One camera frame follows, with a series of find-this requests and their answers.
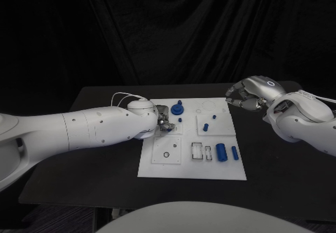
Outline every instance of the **white board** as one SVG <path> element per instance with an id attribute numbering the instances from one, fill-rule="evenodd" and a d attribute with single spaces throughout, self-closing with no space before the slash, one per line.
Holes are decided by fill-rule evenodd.
<path id="1" fill-rule="evenodd" d="M 168 122 L 179 124 L 179 129 L 171 132 L 163 132 L 157 126 L 155 135 L 144 139 L 138 177 L 246 180 L 235 136 L 235 127 L 225 98 L 154 99 L 151 101 L 154 104 L 166 105 L 170 108 L 179 100 L 184 107 L 183 114 L 176 116 L 168 111 Z M 197 123 L 203 126 L 203 120 L 207 119 L 207 131 L 202 132 L 203 128 L 197 126 Z M 163 139 L 163 143 L 155 143 L 158 137 L 167 138 Z M 173 152 L 174 155 L 170 159 L 174 159 L 176 164 L 171 164 L 168 160 L 164 161 L 164 152 L 166 150 L 171 150 L 170 144 L 177 138 L 180 139 L 180 157 Z M 202 143 L 203 159 L 192 158 L 192 143 Z M 228 161 L 225 162 L 217 161 L 217 143 L 225 144 L 228 154 Z M 212 160 L 206 160 L 207 146 L 210 146 Z M 232 146 L 236 147 L 239 160 L 233 160 Z M 160 163 L 153 163 L 153 158 L 155 158 L 157 162 L 158 157 Z"/>

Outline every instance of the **blue object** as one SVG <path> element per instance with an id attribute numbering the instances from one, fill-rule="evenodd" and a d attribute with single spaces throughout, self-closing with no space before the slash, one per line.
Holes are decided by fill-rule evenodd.
<path id="1" fill-rule="evenodd" d="M 217 160 L 220 162 L 228 160 L 226 149 L 225 149 L 225 145 L 222 143 L 216 144 L 216 156 L 217 156 Z"/>
<path id="2" fill-rule="evenodd" d="M 209 127 L 209 125 L 207 125 L 207 124 L 205 124 L 203 131 L 207 131 L 207 127 Z"/>
<path id="3" fill-rule="evenodd" d="M 239 160 L 238 153 L 236 153 L 236 147 L 230 147 L 230 149 L 232 149 L 233 159 Z"/>
<path id="4" fill-rule="evenodd" d="M 174 115 L 181 115 L 183 114 L 183 111 L 184 111 L 184 108 L 181 106 L 181 101 L 179 100 L 177 101 L 177 104 L 174 104 L 170 108 L 170 111 Z"/>

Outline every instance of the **table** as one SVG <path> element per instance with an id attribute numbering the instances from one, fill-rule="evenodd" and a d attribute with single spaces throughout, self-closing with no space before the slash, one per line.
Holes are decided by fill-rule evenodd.
<path id="1" fill-rule="evenodd" d="M 300 89 L 294 82 L 279 84 L 287 92 Z M 225 97 L 230 85 L 85 87 L 70 111 L 108 106 L 115 92 L 148 99 L 216 98 Z M 336 158 L 303 141 L 284 141 L 262 121 L 265 110 L 255 113 L 229 106 L 229 111 L 246 181 L 138 178 L 142 141 L 132 139 L 42 161 L 18 201 L 127 209 L 168 201 L 205 201 L 278 217 L 336 220 Z"/>

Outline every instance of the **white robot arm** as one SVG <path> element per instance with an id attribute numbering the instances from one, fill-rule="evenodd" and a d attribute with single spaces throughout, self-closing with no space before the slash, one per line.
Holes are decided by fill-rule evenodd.
<path id="1" fill-rule="evenodd" d="M 268 107 L 264 121 L 277 135 L 288 142 L 304 140 L 318 151 L 336 156 L 336 118 L 321 98 L 298 90 L 285 93 L 279 84 L 264 76 L 251 76 L 228 90 L 239 92 L 243 100 L 226 99 L 228 103 L 249 111 Z"/>
<path id="2" fill-rule="evenodd" d="M 155 125 L 174 128 L 168 108 L 144 98 L 127 110 L 111 106 L 46 116 L 0 114 L 0 191 L 52 155 L 147 138 Z"/>

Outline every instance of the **black backdrop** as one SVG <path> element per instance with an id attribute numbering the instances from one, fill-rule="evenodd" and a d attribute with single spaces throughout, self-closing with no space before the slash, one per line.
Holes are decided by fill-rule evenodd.
<path id="1" fill-rule="evenodd" d="M 0 3 L 0 110 L 66 111 L 83 86 L 297 81 L 334 98 L 333 0 Z"/>

